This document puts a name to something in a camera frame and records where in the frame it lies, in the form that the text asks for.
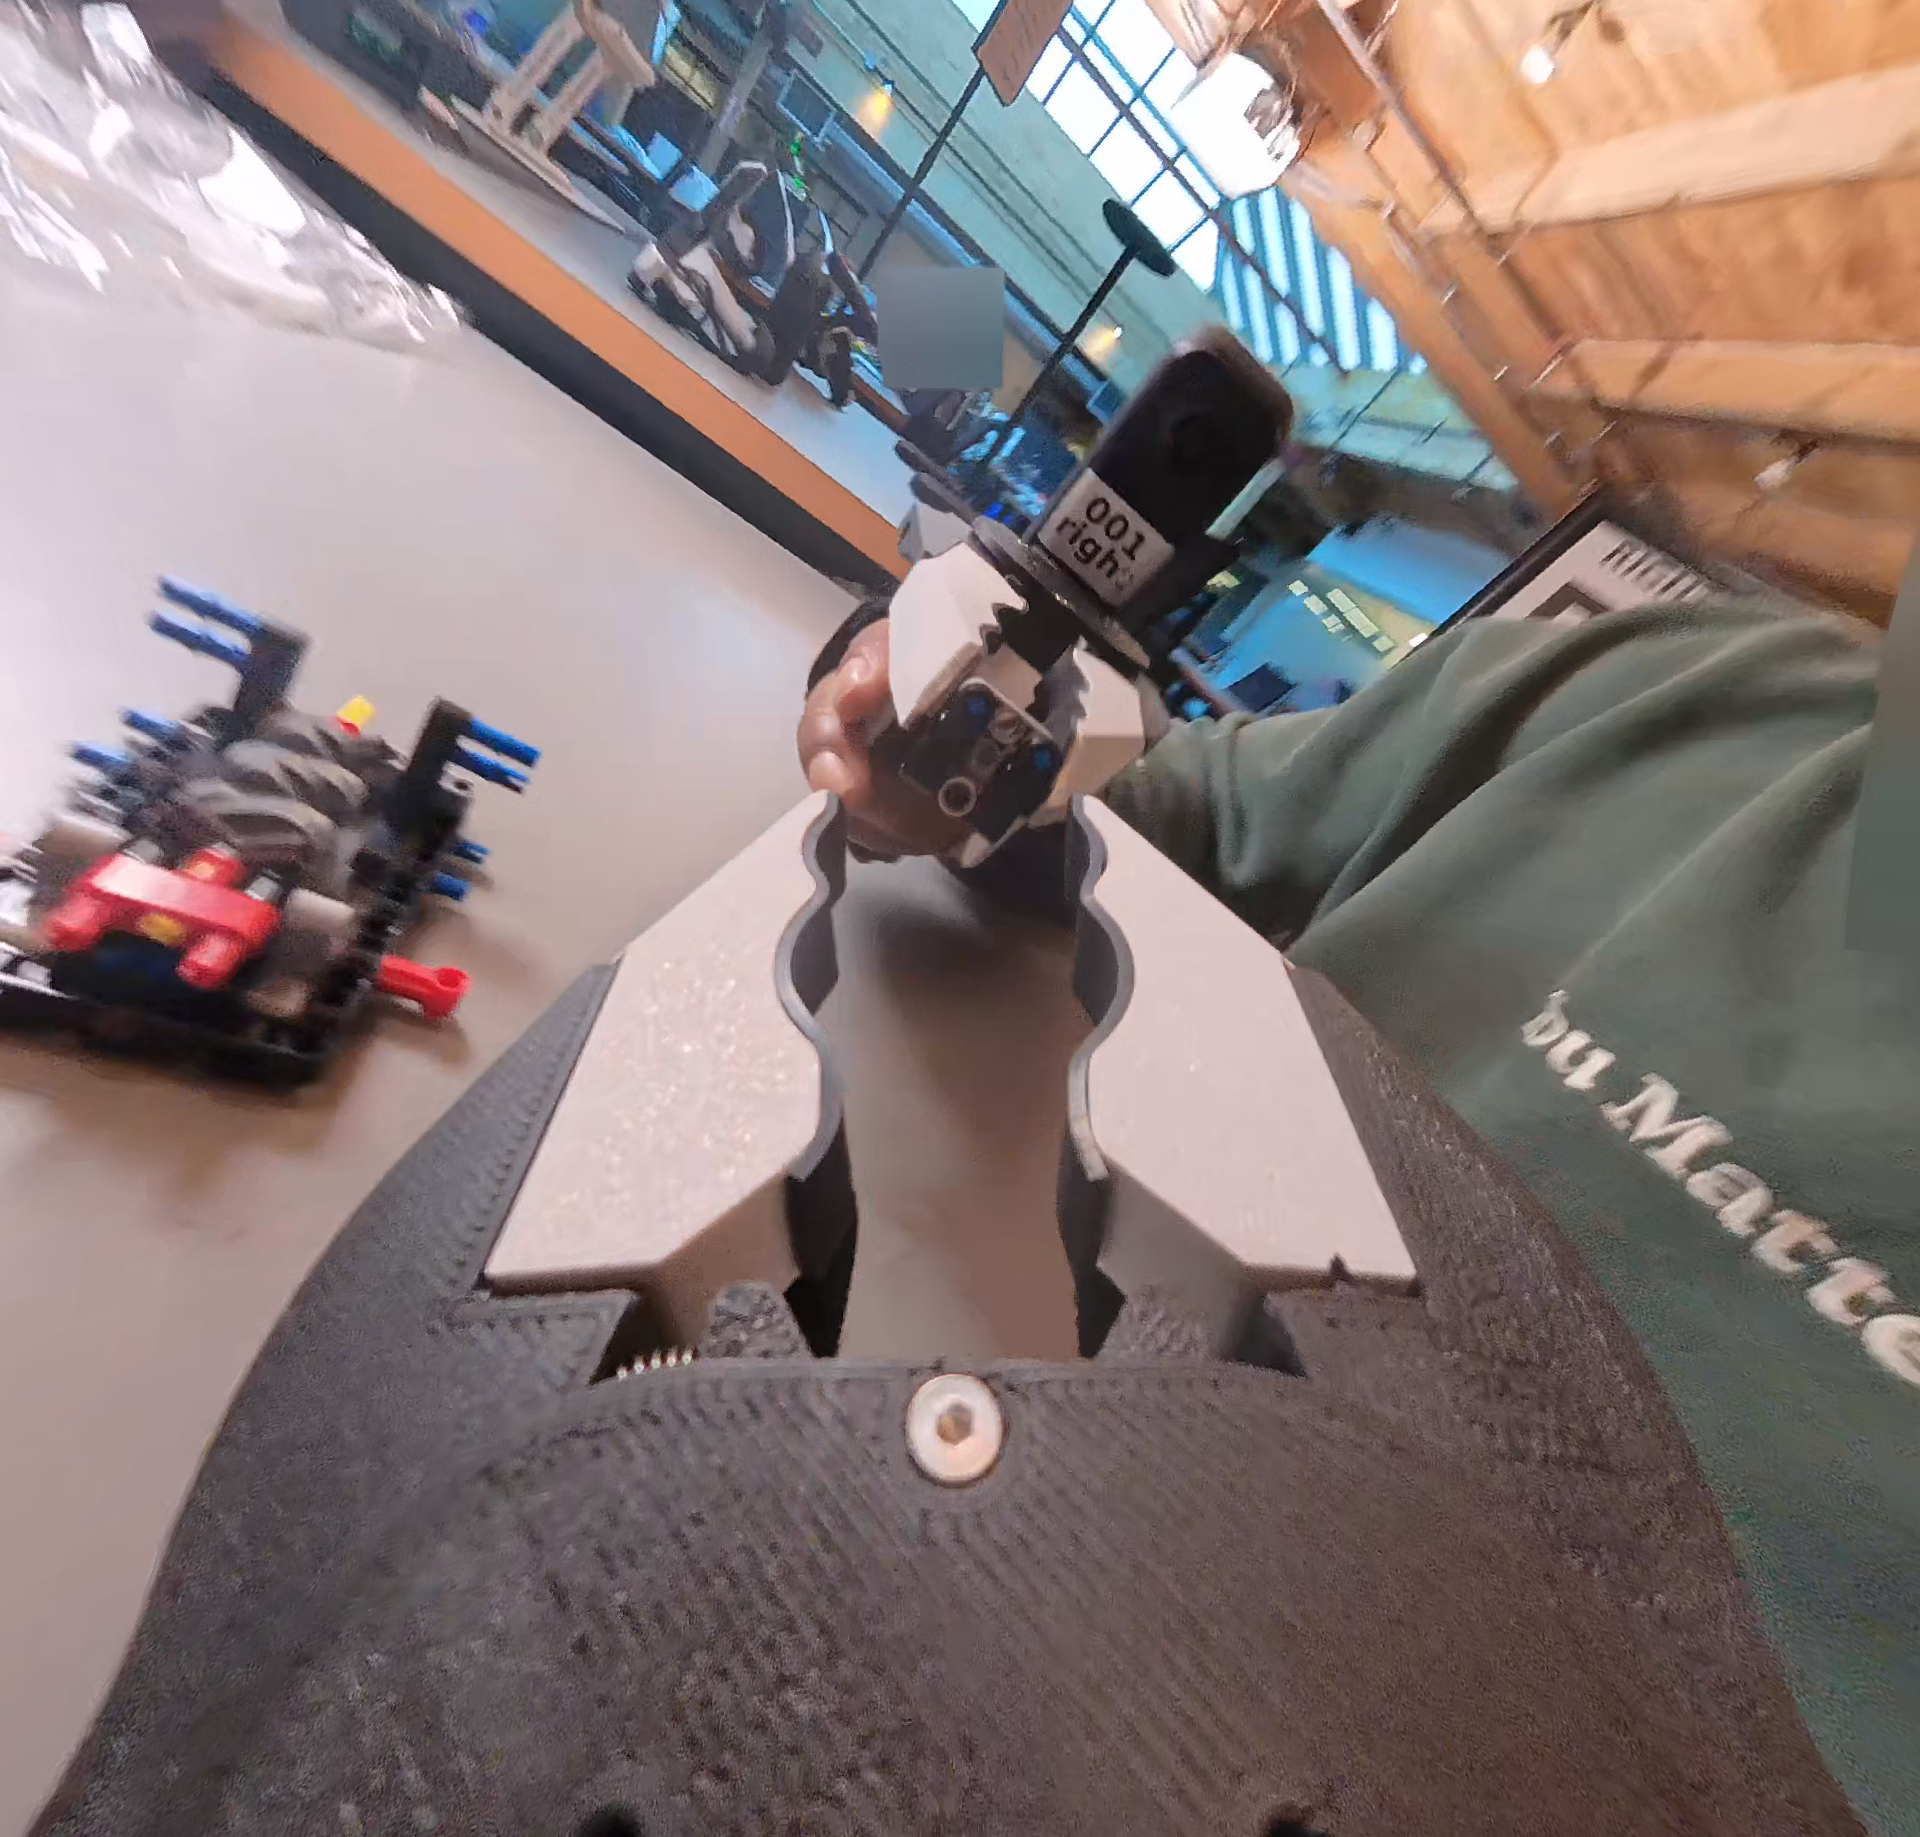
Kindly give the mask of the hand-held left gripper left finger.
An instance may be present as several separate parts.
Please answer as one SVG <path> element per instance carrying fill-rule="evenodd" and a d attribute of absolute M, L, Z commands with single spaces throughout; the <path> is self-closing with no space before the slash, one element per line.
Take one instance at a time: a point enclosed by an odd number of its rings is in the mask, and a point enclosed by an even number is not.
<path fill-rule="evenodd" d="M 846 818 L 807 795 L 619 958 L 483 1262 L 493 1292 L 629 1292 L 695 1345 L 767 1284 L 814 1354 L 846 1322 L 839 981 Z"/>

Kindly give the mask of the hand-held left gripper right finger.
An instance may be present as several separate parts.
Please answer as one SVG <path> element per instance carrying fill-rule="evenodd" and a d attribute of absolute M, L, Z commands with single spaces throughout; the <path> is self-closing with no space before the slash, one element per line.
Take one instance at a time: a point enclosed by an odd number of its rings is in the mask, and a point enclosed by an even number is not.
<path fill-rule="evenodd" d="M 1066 880 L 1088 1021 L 1060 1157 L 1078 1354 L 1157 1315 L 1208 1358 L 1286 1358 L 1268 1296 L 1412 1296 L 1286 953 L 1102 797 L 1072 801 Z"/>

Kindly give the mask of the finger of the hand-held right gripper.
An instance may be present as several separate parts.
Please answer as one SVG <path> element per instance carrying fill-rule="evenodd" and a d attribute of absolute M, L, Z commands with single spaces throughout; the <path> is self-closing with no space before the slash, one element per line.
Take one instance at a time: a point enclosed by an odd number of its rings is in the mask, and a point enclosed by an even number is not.
<path fill-rule="evenodd" d="M 993 865 L 1012 842 L 1066 822 L 1078 797 L 1102 795 L 1165 728 L 1162 693 L 1146 672 L 1127 672 L 1112 664 L 1055 664 L 1028 689 L 1022 705 L 999 694 L 1007 710 L 1021 710 L 1028 727 L 1060 744 L 1055 795 L 1025 828 L 1002 842 L 986 840 L 977 818 L 965 820 L 962 865 Z"/>
<path fill-rule="evenodd" d="M 1022 594 L 989 556 L 930 556 L 889 606 L 889 689 L 897 728 L 917 728 L 950 693 L 986 679 L 1022 705 L 1022 659 L 999 638 L 1002 610 Z"/>

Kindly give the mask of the lego engine assembly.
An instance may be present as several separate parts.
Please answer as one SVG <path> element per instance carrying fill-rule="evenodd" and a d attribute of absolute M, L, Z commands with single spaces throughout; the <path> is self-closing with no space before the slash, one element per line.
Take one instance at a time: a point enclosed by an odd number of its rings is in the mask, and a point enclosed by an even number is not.
<path fill-rule="evenodd" d="M 147 624 L 231 693 L 68 747 L 64 801 L 3 852 L 3 1033 L 302 1087 L 376 1006 L 450 1022 L 467 970 L 403 942 L 487 867 L 473 791 L 521 795 L 541 747 L 450 697 L 409 747 L 369 697 L 302 710 L 306 636 L 181 576 Z"/>

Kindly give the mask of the person's right hand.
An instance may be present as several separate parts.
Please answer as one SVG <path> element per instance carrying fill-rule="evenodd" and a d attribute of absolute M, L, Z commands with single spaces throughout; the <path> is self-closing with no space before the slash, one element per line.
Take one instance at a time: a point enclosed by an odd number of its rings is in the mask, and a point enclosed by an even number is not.
<path fill-rule="evenodd" d="M 948 854 L 966 840 L 966 827 L 931 795 L 873 758 L 873 743 L 895 717 L 889 636 L 887 603 L 859 606 L 816 655 L 797 717 L 807 787 L 839 797 L 847 854 L 879 865 Z"/>

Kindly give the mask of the black pole stand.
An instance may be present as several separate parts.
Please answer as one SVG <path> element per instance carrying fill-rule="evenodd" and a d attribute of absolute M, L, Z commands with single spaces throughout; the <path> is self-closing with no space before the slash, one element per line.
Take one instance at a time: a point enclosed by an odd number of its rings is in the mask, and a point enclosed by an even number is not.
<path fill-rule="evenodd" d="M 1105 225 L 1112 237 L 1112 259 L 1058 338 L 1021 405 L 1022 424 L 1045 426 L 1070 446 L 1092 440 L 1092 426 L 1116 412 L 1112 354 L 1124 344 L 1124 321 L 1108 314 L 1112 294 L 1130 273 L 1145 271 L 1165 280 L 1180 268 L 1170 247 L 1127 199 L 1105 199 Z"/>

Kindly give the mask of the white black legged robot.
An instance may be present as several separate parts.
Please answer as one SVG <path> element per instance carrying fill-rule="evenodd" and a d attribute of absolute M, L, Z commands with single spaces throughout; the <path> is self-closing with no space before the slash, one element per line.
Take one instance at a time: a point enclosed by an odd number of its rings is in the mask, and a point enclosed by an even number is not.
<path fill-rule="evenodd" d="M 825 215 L 757 159 L 671 237 L 648 239 L 628 288 L 732 372 L 763 385 L 802 372 L 834 409 L 850 405 L 859 354 L 879 344 L 873 294 Z"/>

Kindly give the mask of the black-framed white sign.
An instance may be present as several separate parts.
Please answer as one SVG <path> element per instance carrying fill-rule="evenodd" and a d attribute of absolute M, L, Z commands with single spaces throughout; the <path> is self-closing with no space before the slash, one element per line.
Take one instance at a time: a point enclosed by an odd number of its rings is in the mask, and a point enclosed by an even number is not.
<path fill-rule="evenodd" d="M 1729 603 L 1740 588 L 1583 503 L 1536 537 L 1480 607 L 1495 620 L 1587 624 L 1656 606 Z"/>

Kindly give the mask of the brown sign on pole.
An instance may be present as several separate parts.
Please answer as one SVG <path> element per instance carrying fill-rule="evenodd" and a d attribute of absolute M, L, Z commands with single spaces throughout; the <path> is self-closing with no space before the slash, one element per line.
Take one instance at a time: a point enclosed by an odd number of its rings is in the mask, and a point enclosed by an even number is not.
<path fill-rule="evenodd" d="M 999 0 L 989 12 L 986 25 L 972 41 L 972 75 L 965 80 L 965 91 L 948 105 L 948 119 L 931 134 L 923 150 L 911 182 L 904 185 L 895 210 L 879 225 L 866 255 L 864 271 L 877 268 L 889 239 L 900 227 L 904 215 L 923 199 L 931 167 L 938 165 L 948 140 L 962 129 L 972 96 L 989 88 L 1002 105 L 1012 105 L 1045 46 L 1060 34 L 1064 17 L 1070 14 L 1072 0 Z"/>

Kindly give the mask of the orange-edged table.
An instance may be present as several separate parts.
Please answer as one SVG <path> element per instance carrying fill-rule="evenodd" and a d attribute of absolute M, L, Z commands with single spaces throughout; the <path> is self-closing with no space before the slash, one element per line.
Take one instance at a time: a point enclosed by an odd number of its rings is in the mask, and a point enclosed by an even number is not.
<path fill-rule="evenodd" d="M 846 579 L 900 576 L 895 433 L 805 374 L 757 384 L 628 288 L 636 237 L 445 150 L 286 25 L 221 0 L 213 96 L 390 262 L 732 514 Z"/>

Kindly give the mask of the person's green sweatshirt torso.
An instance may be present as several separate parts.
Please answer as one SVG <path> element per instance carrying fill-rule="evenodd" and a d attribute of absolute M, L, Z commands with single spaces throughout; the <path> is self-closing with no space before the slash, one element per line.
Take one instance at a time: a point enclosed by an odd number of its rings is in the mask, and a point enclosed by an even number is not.
<path fill-rule="evenodd" d="M 1918 975 L 1845 942 L 1872 721 L 1475 795 L 1291 942 L 1528 1183 L 1643 1350 L 1608 1518 L 1758 1629 L 1869 1833 L 1918 1833 Z"/>

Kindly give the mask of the pale wooden stand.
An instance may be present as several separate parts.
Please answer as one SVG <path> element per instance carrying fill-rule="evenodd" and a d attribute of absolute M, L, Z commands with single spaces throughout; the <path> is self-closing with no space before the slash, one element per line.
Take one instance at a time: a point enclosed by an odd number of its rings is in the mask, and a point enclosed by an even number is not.
<path fill-rule="evenodd" d="M 621 227 L 621 217 L 591 196 L 554 159 L 601 91 L 632 96 L 657 80 L 657 49 L 669 41 L 673 0 L 567 0 L 481 105 L 421 96 L 421 105 L 453 129 L 470 151 L 499 151 L 541 186 L 588 217 Z"/>

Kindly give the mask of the black box green lights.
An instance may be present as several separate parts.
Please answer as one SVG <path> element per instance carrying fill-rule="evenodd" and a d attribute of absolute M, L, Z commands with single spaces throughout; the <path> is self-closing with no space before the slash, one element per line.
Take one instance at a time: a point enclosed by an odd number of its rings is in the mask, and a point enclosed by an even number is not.
<path fill-rule="evenodd" d="M 416 110 L 424 91 L 457 92 L 470 68 L 419 0 L 281 0 L 297 37 Z"/>

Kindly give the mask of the clear plastic bag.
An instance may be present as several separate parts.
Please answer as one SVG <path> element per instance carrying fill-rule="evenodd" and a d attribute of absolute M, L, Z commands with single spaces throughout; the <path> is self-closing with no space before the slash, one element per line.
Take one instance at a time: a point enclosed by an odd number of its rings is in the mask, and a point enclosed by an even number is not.
<path fill-rule="evenodd" d="M 297 190 L 118 2 L 3 0 L 3 273 L 382 351 L 463 332 L 450 294 Z"/>

